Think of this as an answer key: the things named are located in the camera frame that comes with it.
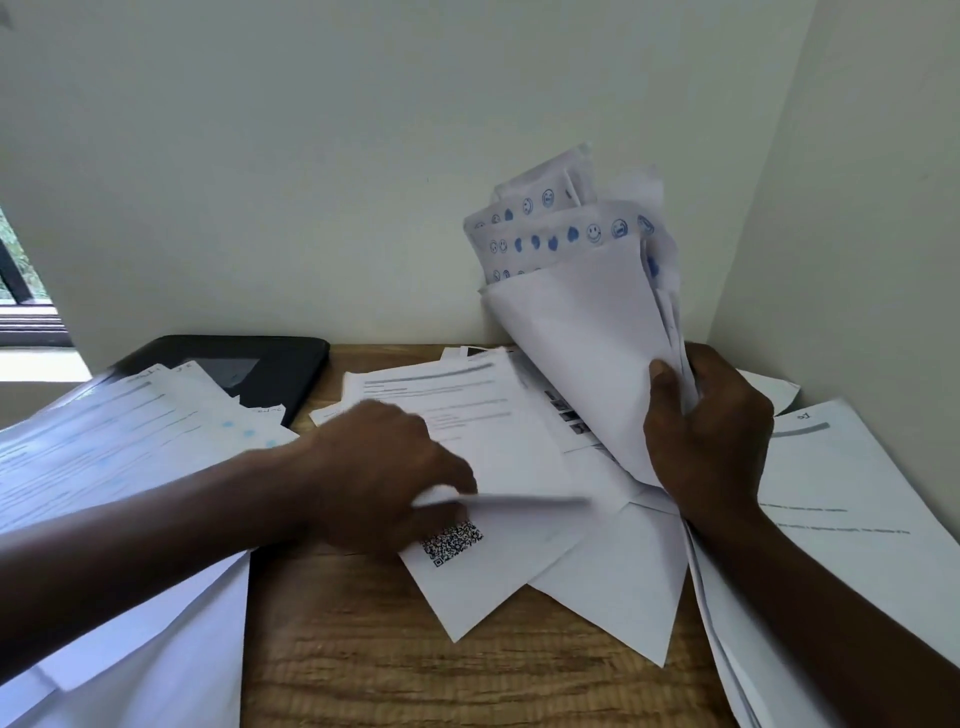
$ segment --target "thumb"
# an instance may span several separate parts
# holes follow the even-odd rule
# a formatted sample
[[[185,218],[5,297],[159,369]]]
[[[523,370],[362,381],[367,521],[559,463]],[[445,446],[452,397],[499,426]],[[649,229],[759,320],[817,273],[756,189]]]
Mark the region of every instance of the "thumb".
[[[643,423],[643,431],[649,438],[664,429],[676,430],[684,425],[684,413],[680,408],[680,382],[677,373],[665,361],[650,362],[650,409]]]
[[[410,512],[390,529],[390,549],[402,551],[414,541],[436,536],[445,528],[466,520],[467,508],[456,501],[411,508]]]

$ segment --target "person's right hand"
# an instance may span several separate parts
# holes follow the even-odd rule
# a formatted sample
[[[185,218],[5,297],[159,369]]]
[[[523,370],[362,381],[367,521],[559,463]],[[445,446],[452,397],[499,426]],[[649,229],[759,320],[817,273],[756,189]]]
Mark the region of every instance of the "person's right hand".
[[[774,409],[713,347],[687,344],[686,353],[703,397],[684,416],[676,372],[655,360],[643,432],[663,488],[695,528],[710,530],[757,514]]]
[[[294,518],[334,546],[400,551],[466,517],[458,503],[414,508],[434,485],[476,493],[467,461],[430,439],[399,407],[364,400],[280,448],[265,450]]]

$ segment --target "brown wooden surface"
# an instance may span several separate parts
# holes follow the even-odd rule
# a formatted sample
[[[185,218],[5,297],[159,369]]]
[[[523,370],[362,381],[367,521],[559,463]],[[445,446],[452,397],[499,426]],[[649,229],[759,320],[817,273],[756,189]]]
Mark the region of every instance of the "brown wooden surface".
[[[338,346],[294,422],[338,401],[344,372],[441,346]],[[734,726],[690,580],[665,669],[523,587],[452,643],[399,559],[325,546],[253,554],[244,728],[380,725]]]

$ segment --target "wooden table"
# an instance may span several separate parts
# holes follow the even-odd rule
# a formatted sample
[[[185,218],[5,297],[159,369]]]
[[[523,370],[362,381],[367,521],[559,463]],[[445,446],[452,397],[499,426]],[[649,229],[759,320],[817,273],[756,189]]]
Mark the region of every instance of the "wooden table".
[[[344,372],[441,346],[335,346],[294,422],[340,399]],[[665,669],[523,587],[454,644],[399,559],[326,546],[252,558],[241,725],[734,726],[689,578]]]

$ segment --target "blue ink spot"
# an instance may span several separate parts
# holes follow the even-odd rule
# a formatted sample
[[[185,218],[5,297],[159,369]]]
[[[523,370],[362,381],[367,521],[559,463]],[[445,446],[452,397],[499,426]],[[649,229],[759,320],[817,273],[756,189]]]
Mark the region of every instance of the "blue ink spot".
[[[648,235],[654,233],[654,224],[647,220],[643,215],[638,215],[636,217],[636,223],[640,226],[640,229],[646,232]]]

